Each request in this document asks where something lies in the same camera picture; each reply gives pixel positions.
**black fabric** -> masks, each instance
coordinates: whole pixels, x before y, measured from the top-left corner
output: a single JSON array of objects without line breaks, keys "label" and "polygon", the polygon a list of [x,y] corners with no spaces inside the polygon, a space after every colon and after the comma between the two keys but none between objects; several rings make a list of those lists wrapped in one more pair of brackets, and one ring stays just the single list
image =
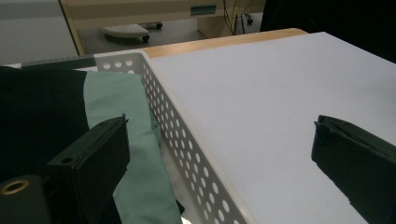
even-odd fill
[{"label": "black fabric", "polygon": [[176,203],[177,203],[178,211],[182,215],[184,213],[184,210],[186,210],[186,209],[184,208],[184,206],[178,200],[176,200]]},{"label": "black fabric", "polygon": [[89,130],[85,76],[0,67],[0,181],[43,177],[47,162]]},{"label": "black fabric", "polygon": [[312,160],[369,223],[396,223],[396,147],[340,119],[316,125]]},{"label": "black fabric", "polygon": [[396,63],[395,9],[392,0],[267,0],[260,30],[326,32]]}]

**green cloth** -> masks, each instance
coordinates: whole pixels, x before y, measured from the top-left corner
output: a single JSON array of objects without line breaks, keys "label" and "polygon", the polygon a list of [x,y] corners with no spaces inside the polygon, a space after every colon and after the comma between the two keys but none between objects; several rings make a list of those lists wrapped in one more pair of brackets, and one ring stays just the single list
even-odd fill
[{"label": "green cloth", "polygon": [[90,128],[122,114],[129,120],[131,161],[113,193],[122,223],[181,224],[142,76],[88,72],[84,100]]}]

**cable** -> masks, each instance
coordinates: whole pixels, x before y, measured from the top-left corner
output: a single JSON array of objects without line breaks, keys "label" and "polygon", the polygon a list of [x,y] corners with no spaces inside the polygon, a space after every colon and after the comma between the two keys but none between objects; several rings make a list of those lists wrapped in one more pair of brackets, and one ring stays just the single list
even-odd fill
[{"label": "cable", "polygon": [[271,20],[268,21],[268,24],[267,24],[267,26],[265,27],[264,30],[268,30],[268,28],[270,27],[272,21],[274,20],[274,18],[275,18],[275,16],[276,16],[277,12],[278,12],[278,11],[280,10],[280,8],[282,7],[284,1],[285,1],[285,0],[282,0],[282,1],[279,3],[279,6],[277,7],[276,11],[274,12],[273,17],[271,18]]},{"label": "cable", "polygon": [[244,14],[241,14],[242,32],[245,34]]},{"label": "cable", "polygon": [[236,24],[238,22],[238,14],[236,13],[239,5],[239,0],[233,2],[233,14],[231,14],[231,19],[233,20],[233,33],[236,34]]},{"label": "cable", "polygon": [[301,3],[300,0],[297,0],[297,2],[300,5],[300,7],[303,9],[303,12],[304,12],[305,16],[308,17],[308,19],[311,22],[311,24],[315,27],[315,29],[317,29],[317,31],[319,31],[319,28],[317,27],[317,25],[315,24],[314,20],[312,20],[311,16],[309,15],[308,10],[306,10],[306,8],[304,7],[304,5]]},{"label": "cable", "polygon": [[251,7],[251,4],[253,4],[253,0],[250,1],[250,3],[247,5],[247,7],[245,7],[245,9],[242,11],[241,15],[244,15],[246,10],[248,10],[248,8]]},{"label": "cable", "polygon": [[224,21],[225,24],[227,25],[229,31],[231,32],[232,35],[235,35],[235,32],[233,30],[233,24],[231,23],[230,16],[228,15],[227,7],[225,6],[225,0],[223,0],[223,6],[224,6]]}]

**wooden table edge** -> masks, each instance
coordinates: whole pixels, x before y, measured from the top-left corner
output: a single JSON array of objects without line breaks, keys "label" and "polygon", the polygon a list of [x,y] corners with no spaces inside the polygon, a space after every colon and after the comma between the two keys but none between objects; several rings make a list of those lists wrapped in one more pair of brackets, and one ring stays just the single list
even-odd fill
[{"label": "wooden table edge", "polygon": [[142,48],[150,58],[162,57],[168,55],[174,55],[179,53],[185,53],[200,49],[214,49],[220,47],[227,47],[231,45],[253,43],[258,41],[265,41],[271,39],[279,39],[283,37],[295,36],[295,35],[306,35],[307,32],[289,28],[284,30],[275,30],[267,32],[259,32],[247,35],[232,35],[219,38],[211,38],[204,40],[189,41],[184,43],[162,45],[156,47]]}]

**hole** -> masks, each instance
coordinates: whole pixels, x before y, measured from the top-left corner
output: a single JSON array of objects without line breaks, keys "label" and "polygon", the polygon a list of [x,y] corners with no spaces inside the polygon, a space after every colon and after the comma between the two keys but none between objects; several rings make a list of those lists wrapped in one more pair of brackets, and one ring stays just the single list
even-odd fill
[{"label": "hole", "polygon": [[209,171],[207,171],[206,167],[204,167],[204,174],[205,174],[206,177],[209,177]]},{"label": "hole", "polygon": [[223,207],[226,212],[230,212],[230,206],[228,206],[228,203],[224,200],[223,200]]},{"label": "hole", "polygon": [[219,210],[219,218],[221,221],[224,221],[224,214]]},{"label": "hole", "polygon": [[122,64],[121,64],[120,62],[115,62],[115,63],[114,63],[114,66],[116,66],[116,67],[121,67]]},{"label": "hole", "polygon": [[209,193],[210,202],[215,203],[215,197],[213,197],[212,193]]},{"label": "hole", "polygon": [[63,164],[67,164],[67,163],[71,162],[72,160],[73,160],[73,159],[67,157],[67,158],[64,158],[64,159],[62,160],[62,163],[63,163]]},{"label": "hole", "polygon": [[28,185],[29,185],[28,180],[15,180],[2,187],[0,189],[0,194],[10,195],[10,194],[18,193],[19,191],[25,189]]},{"label": "hole", "polygon": [[212,187],[213,187],[213,190],[215,191],[215,193],[218,194],[219,193],[218,185],[216,183],[213,183]]},{"label": "hole", "polygon": [[205,182],[205,180],[204,180],[203,178],[201,178],[201,183],[202,183],[202,186],[203,186],[204,188],[206,188],[206,182]]},{"label": "hole", "polygon": [[206,203],[206,208],[207,208],[207,211],[209,211],[209,212],[211,212],[211,211],[212,211],[212,207],[210,206],[210,204],[209,204],[209,203]]},{"label": "hole", "polygon": [[206,219],[209,219],[209,216],[207,215],[206,210],[204,210],[204,216],[205,216]]},{"label": "hole", "polygon": [[201,161],[201,158],[199,157],[198,153],[197,153],[197,154],[195,154],[195,159],[197,159],[197,161],[198,161],[198,162],[200,162],[200,161]]},{"label": "hole", "polygon": [[110,63],[104,63],[103,68],[109,69],[111,67]]},{"label": "hole", "polygon": [[125,64],[127,66],[131,66],[133,64],[133,62],[132,62],[132,60],[127,60],[127,61],[125,61]]}]

